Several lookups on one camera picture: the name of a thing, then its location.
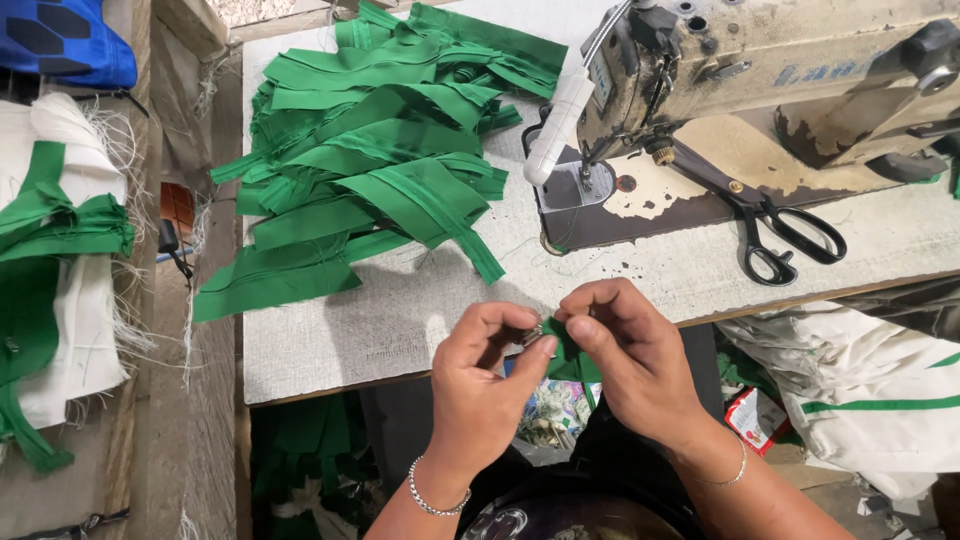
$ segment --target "blue fabric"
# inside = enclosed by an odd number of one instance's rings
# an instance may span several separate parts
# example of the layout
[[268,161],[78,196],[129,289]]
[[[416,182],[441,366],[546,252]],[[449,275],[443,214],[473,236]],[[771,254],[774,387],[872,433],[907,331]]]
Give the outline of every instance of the blue fabric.
[[136,60],[102,0],[0,0],[0,65],[95,88],[130,89]]

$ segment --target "silver bracelet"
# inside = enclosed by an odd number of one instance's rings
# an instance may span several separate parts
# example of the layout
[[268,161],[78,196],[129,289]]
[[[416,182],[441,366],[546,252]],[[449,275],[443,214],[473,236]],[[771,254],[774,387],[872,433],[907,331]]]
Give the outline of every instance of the silver bracelet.
[[417,492],[417,485],[414,483],[414,470],[417,469],[417,463],[421,459],[423,459],[422,455],[414,460],[413,465],[410,466],[410,475],[408,476],[408,478],[410,479],[410,494],[414,496],[414,501],[416,501],[417,504],[420,505],[420,508],[423,508],[424,511],[429,512],[435,516],[455,516],[460,512],[464,511],[464,506],[466,506],[467,501],[470,500],[469,488],[467,488],[467,496],[464,497],[464,499],[459,504],[450,508],[447,511],[441,511],[441,510],[432,508],[429,504],[423,501],[423,498],[420,496],[420,493]]
[[711,482],[707,480],[696,479],[694,477],[688,477],[688,478],[691,480],[696,480],[700,483],[705,483],[708,485],[718,485],[718,486],[730,485],[730,484],[739,482],[740,479],[743,478],[744,471],[747,470],[747,445],[743,444],[743,439],[740,438],[740,435],[736,436],[736,440],[740,441],[740,449],[743,450],[743,463],[740,464],[740,472],[736,475],[735,479],[732,479],[730,481],[725,481],[725,482]]

